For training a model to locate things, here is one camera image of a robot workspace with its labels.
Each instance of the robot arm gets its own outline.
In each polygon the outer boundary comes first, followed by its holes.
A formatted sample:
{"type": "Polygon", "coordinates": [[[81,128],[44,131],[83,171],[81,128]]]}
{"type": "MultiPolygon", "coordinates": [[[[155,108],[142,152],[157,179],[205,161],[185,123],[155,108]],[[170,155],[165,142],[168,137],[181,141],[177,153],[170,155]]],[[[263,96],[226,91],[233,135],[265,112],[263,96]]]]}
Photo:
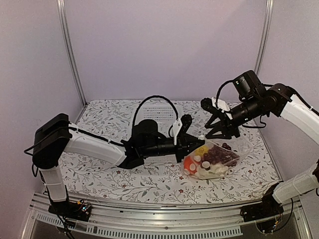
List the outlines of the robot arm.
{"type": "Polygon", "coordinates": [[[183,115],[172,126],[173,137],[165,137],[158,132],[154,120],[145,119],[133,126],[128,141],[117,143],[84,131],[70,123],[67,115],[59,114],[36,131],[34,146],[25,152],[33,148],[33,164],[39,169],[49,193],[49,212],[88,221],[91,206],[68,199],[58,165],[62,152],[91,156],[126,169],[143,165],[144,159],[150,156],[175,154],[177,162],[181,162],[185,156],[205,144],[205,140],[186,133],[191,123],[191,116],[183,115]]]}
{"type": "MultiPolygon", "coordinates": [[[[202,108],[213,114],[205,125],[212,129],[207,138],[239,137],[238,126],[273,113],[294,124],[319,144],[319,115],[293,88],[275,84],[266,90],[253,71],[245,72],[230,82],[242,101],[238,106],[230,109],[225,102],[215,98],[201,101],[202,108]]],[[[242,216],[244,220],[251,221],[282,213],[281,203],[318,187],[319,161],[296,177],[273,185],[264,195],[262,203],[243,207],[242,216]]]]}

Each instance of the lavender backdrop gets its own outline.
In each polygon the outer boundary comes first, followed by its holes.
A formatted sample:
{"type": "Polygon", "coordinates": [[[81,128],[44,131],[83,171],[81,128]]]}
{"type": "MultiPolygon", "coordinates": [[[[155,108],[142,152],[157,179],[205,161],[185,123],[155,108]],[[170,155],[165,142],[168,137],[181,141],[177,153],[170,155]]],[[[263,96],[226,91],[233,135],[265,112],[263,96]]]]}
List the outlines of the lavender backdrop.
{"type": "Polygon", "coordinates": [[[39,178],[23,150],[59,112],[81,105],[68,63],[56,1],[0,1],[0,237],[17,239],[39,178]]]}
{"type": "MultiPolygon", "coordinates": [[[[87,99],[216,94],[254,68],[265,8],[265,0],[67,1],[87,99]]],[[[225,99],[238,99],[228,91],[225,99]]]]}

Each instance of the table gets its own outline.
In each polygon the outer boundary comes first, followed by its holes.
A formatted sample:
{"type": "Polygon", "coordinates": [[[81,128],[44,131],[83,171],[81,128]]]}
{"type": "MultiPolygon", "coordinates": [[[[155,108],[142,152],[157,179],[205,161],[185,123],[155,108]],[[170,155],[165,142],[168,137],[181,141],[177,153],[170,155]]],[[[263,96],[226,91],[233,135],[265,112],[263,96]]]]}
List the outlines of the table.
{"type": "MultiPolygon", "coordinates": [[[[132,113],[140,102],[91,101],[78,125],[114,141],[127,139],[132,113]]],[[[198,136],[207,132],[204,124],[210,114],[200,108],[200,102],[173,103],[182,106],[184,113],[193,117],[188,133],[198,136]]],[[[92,157],[63,153],[59,164],[64,183],[73,193],[161,204],[224,204],[257,200],[281,179],[258,129],[241,127],[240,132],[254,148],[231,175],[217,180],[196,180],[186,176],[177,163],[159,162],[126,170],[92,157]]]]}

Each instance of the plastic food container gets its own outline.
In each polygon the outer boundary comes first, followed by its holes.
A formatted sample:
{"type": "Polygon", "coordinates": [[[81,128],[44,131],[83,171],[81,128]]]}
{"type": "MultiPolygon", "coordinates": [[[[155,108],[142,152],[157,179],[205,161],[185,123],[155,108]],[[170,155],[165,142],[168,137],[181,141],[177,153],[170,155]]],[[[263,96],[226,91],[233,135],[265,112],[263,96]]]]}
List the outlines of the plastic food container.
{"type": "Polygon", "coordinates": [[[205,139],[205,145],[184,159],[184,173],[198,179],[212,179],[230,174],[253,145],[245,138],[205,139]]]}

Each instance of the black cable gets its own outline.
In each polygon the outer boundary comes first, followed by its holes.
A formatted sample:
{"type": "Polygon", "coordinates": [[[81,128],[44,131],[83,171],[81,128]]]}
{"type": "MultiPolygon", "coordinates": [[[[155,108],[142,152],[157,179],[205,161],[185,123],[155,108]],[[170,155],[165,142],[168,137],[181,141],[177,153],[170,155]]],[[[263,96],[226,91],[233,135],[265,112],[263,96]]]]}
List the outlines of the black cable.
{"type": "Polygon", "coordinates": [[[226,81],[219,87],[219,89],[217,91],[217,94],[216,94],[216,103],[215,103],[216,109],[219,110],[219,108],[218,108],[218,98],[219,98],[221,90],[224,88],[224,86],[226,86],[227,84],[232,83],[232,82],[233,82],[233,80],[226,81]]]}
{"type": "MultiPolygon", "coordinates": [[[[48,188],[46,188],[46,189],[47,189],[47,191],[48,191],[49,199],[52,200],[51,197],[50,197],[50,193],[49,193],[48,188]]],[[[62,222],[62,225],[63,225],[64,230],[65,230],[65,235],[66,235],[69,239],[75,239],[75,237],[74,237],[74,236],[72,235],[72,233],[71,233],[71,230],[68,228],[68,225],[70,225],[70,223],[69,223],[65,218],[64,218],[65,221],[63,221],[62,218],[60,217],[60,215],[58,215],[58,213],[57,213],[57,211],[55,210],[55,208],[54,208],[54,207],[51,207],[51,208],[54,210],[54,212],[55,212],[56,216],[58,217],[58,219],[62,222]]]]}
{"type": "Polygon", "coordinates": [[[242,125],[244,128],[264,128],[267,126],[267,124],[263,121],[261,121],[262,116],[259,116],[259,123],[261,123],[263,126],[249,126],[249,125],[242,125]]]}
{"type": "Polygon", "coordinates": [[[170,135],[170,130],[171,130],[171,128],[173,128],[173,125],[171,125],[171,126],[169,127],[169,129],[168,129],[168,135],[169,135],[169,137],[171,137],[171,135],[170,135]]]}
{"type": "Polygon", "coordinates": [[[291,199],[291,211],[290,211],[289,217],[288,217],[287,221],[285,222],[285,224],[283,224],[281,228],[278,228],[277,230],[274,230],[274,232],[277,232],[277,231],[281,230],[282,228],[284,228],[285,225],[288,224],[288,222],[289,222],[289,220],[290,220],[290,218],[291,218],[291,216],[292,216],[292,214],[294,212],[294,201],[293,201],[292,198],[290,198],[290,199],[291,199]]]}
{"type": "Polygon", "coordinates": [[[111,143],[111,144],[114,144],[114,145],[117,145],[117,146],[124,146],[124,144],[122,144],[122,143],[114,142],[114,141],[112,141],[112,140],[109,140],[109,139],[107,139],[107,138],[104,138],[104,137],[102,137],[102,136],[99,136],[99,135],[90,133],[90,132],[85,131],[85,130],[82,130],[82,129],[77,129],[77,128],[74,128],[74,127],[69,127],[69,129],[70,129],[70,130],[73,130],[73,131],[78,131],[78,132],[80,132],[80,133],[86,134],[86,135],[91,136],[91,137],[93,137],[93,138],[98,138],[98,139],[100,139],[100,140],[102,140],[102,141],[105,141],[105,142],[108,142],[108,143],[111,143]]]}
{"type": "Polygon", "coordinates": [[[293,91],[293,93],[294,93],[295,95],[298,96],[298,98],[302,101],[302,103],[304,103],[312,112],[314,112],[317,116],[319,116],[319,112],[316,111],[314,108],[312,108],[311,105],[309,105],[309,104],[307,103],[307,101],[305,101],[305,99],[304,99],[294,88],[292,88],[292,87],[290,87],[290,86],[288,86],[288,88],[289,88],[291,91],[293,91]]]}
{"type": "Polygon", "coordinates": [[[31,169],[32,169],[32,174],[33,174],[34,177],[36,178],[36,177],[38,176],[39,168],[37,167],[37,168],[36,168],[36,171],[34,171],[34,163],[33,163],[31,169]]]}
{"type": "Polygon", "coordinates": [[[63,227],[64,227],[64,230],[65,230],[65,235],[69,238],[69,239],[75,239],[75,237],[72,235],[72,233],[71,233],[71,230],[68,228],[68,223],[66,222],[66,220],[65,221],[63,221],[62,220],[62,218],[59,216],[59,215],[57,215],[58,216],[58,218],[59,218],[59,220],[62,222],[62,224],[63,224],[63,227]]]}
{"type": "Polygon", "coordinates": [[[33,156],[32,153],[28,153],[28,151],[34,149],[35,147],[37,147],[39,144],[41,144],[43,141],[45,141],[47,138],[49,138],[50,136],[52,136],[54,133],[56,133],[58,130],[65,128],[67,129],[67,127],[59,127],[57,129],[55,129],[54,131],[52,131],[50,134],[48,134],[46,137],[44,137],[42,140],[40,140],[38,143],[34,144],[33,146],[27,148],[26,150],[24,150],[23,152],[27,155],[33,156]]]}
{"type": "Polygon", "coordinates": [[[156,96],[156,95],[155,95],[155,96],[149,96],[149,97],[145,98],[145,99],[139,104],[139,106],[137,107],[137,109],[136,109],[136,111],[135,111],[135,113],[134,113],[134,117],[133,117],[133,121],[132,121],[132,132],[133,132],[133,126],[135,125],[136,116],[138,115],[138,112],[139,112],[140,108],[142,107],[142,105],[143,105],[146,101],[148,101],[148,100],[150,100],[150,99],[153,99],[153,98],[160,98],[160,99],[165,100],[167,103],[169,103],[170,106],[172,106],[173,110],[175,111],[176,119],[178,119],[177,109],[176,109],[176,107],[174,106],[174,104],[173,104],[168,98],[166,98],[165,96],[156,96]]]}

